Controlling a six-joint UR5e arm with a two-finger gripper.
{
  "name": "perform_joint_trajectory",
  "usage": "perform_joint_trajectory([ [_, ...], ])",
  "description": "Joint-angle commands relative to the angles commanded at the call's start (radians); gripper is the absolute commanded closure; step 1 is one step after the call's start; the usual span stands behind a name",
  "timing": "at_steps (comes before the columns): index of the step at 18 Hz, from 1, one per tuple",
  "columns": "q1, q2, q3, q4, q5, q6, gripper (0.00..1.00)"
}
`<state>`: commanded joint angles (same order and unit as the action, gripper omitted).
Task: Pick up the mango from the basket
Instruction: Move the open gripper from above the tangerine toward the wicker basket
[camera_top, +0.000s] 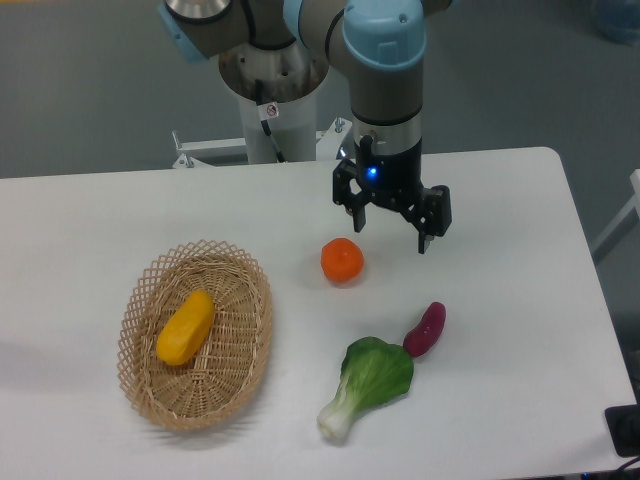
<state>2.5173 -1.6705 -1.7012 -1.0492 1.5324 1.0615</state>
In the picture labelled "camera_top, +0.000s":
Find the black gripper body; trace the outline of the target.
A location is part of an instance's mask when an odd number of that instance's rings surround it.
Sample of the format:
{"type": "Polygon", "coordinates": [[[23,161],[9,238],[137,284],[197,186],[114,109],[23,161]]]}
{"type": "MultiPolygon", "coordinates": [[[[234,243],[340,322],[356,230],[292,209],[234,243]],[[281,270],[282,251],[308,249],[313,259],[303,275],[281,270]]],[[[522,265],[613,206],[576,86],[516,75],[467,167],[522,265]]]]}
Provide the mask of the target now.
{"type": "Polygon", "coordinates": [[[365,135],[355,145],[357,180],[351,182],[354,193],[361,189],[371,192],[372,204],[392,211],[400,210],[400,197],[422,185],[421,147],[419,140],[410,149],[395,154],[376,152],[373,138],[365,135]]]}

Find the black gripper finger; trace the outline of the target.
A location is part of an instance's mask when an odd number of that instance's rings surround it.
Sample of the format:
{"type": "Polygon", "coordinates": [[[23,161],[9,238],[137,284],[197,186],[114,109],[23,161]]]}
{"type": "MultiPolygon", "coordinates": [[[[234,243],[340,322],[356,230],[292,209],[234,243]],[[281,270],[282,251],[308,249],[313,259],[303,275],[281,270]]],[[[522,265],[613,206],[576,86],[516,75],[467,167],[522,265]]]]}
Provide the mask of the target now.
{"type": "Polygon", "coordinates": [[[450,189],[446,185],[419,185],[401,195],[399,212],[417,230],[418,253],[424,254],[430,242],[443,237],[452,223],[450,189]]]}
{"type": "Polygon", "coordinates": [[[353,229],[360,233],[366,225],[366,206],[372,202],[370,191],[361,189],[354,193],[351,182],[357,180],[357,166],[350,159],[339,162],[332,173],[332,200],[338,206],[343,206],[346,213],[352,218],[353,229]]]}

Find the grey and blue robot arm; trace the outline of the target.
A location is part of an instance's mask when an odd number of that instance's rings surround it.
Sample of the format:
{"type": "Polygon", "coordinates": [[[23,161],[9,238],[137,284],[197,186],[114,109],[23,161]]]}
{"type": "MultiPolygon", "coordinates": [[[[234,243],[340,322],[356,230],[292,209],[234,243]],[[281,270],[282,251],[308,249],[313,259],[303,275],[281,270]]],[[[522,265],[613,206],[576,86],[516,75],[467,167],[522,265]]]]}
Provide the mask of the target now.
{"type": "Polygon", "coordinates": [[[349,85],[354,157],[333,172],[333,200],[356,230],[375,205],[399,213],[418,247],[452,221],[449,189],[421,181],[424,20],[445,1],[163,1],[158,14],[182,56],[216,59],[229,89],[246,99],[266,160],[290,156],[276,117],[315,93],[330,70],[349,85]]]}

